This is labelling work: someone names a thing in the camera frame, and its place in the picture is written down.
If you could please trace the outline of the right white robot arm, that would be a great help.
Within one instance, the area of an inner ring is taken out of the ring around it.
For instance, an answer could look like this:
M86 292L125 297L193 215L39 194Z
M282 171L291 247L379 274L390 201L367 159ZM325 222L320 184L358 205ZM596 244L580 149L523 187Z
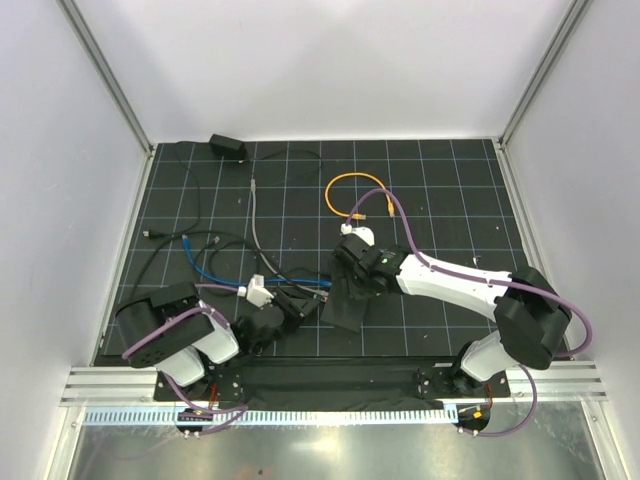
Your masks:
M429 297L495 323L495 331L466 343L437 377L448 394L473 396L514 366L548 369L571 320L570 309L531 267L514 273L477 270L402 246L381 249L350 233L334 248L330 268L334 284L344 285L350 300L388 293Z

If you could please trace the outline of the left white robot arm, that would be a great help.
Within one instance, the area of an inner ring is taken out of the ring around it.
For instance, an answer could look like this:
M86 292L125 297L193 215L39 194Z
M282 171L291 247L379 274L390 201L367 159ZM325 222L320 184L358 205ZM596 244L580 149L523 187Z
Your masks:
M273 342L294 333L321 305L321 299L270 291L261 275L232 287L213 284L255 308L231 322L199 295L198 286L181 282L130 297L115 309L125 351L133 368L153 367L169 376L190 400L208 395L212 377L207 365L258 355Z

